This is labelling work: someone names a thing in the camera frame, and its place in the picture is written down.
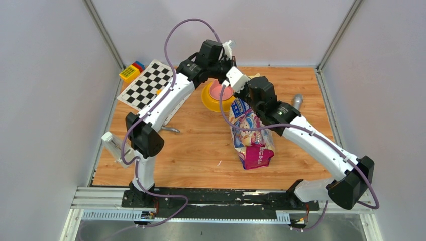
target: yellow plate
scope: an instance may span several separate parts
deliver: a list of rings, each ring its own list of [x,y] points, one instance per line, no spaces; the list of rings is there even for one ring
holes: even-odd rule
[[[219,107],[219,101],[213,99],[209,94],[209,90],[212,84],[213,82],[206,85],[204,89],[202,89],[201,101],[207,109],[220,113],[221,108]],[[224,112],[229,112],[229,109],[231,108],[231,104],[232,102],[234,102],[234,100],[235,100],[235,97],[232,96],[231,98],[222,101],[222,105],[224,106]]]

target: white wall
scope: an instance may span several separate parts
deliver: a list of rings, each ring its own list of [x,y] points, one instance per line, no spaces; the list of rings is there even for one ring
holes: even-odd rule
[[[163,46],[180,21],[201,18],[224,42],[237,43],[238,65],[317,65],[353,0],[94,0],[125,64],[164,62]],[[188,23],[169,42],[179,64],[214,39],[202,23]]]
[[[0,240],[58,240],[119,70],[82,1],[1,1],[0,33]]]
[[[343,141],[376,163],[384,240],[424,240],[426,2],[364,1],[324,74]]]

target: checkerboard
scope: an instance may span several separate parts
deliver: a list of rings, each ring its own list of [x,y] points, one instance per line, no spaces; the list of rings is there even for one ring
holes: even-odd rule
[[[169,66],[153,60],[117,99],[126,105],[141,111],[154,100],[158,90],[171,81],[173,72]]]

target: wooden table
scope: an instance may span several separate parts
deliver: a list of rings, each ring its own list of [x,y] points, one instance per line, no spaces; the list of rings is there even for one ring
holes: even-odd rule
[[[260,73],[274,84],[278,99],[291,103],[302,94],[302,114],[332,140],[320,88],[312,68],[240,68],[246,75]],[[165,146],[157,155],[154,180],[158,187],[287,189],[297,179],[330,177],[327,170],[302,148],[274,133],[275,156],[269,167],[244,170],[231,142],[231,131],[220,113],[201,102],[201,85],[181,107],[168,126],[181,133],[160,131]],[[120,138],[126,132],[125,117],[136,110],[118,102],[110,131]],[[104,149],[93,185],[127,186],[134,165],[124,169]]]

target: yellow block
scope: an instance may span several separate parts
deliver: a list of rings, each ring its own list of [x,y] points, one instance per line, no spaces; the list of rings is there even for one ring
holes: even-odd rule
[[[139,69],[137,69],[135,66],[129,65],[129,67],[123,70],[119,74],[119,76],[124,82],[130,83],[135,80],[136,77],[139,76],[139,74],[141,74],[141,72],[139,72]]]

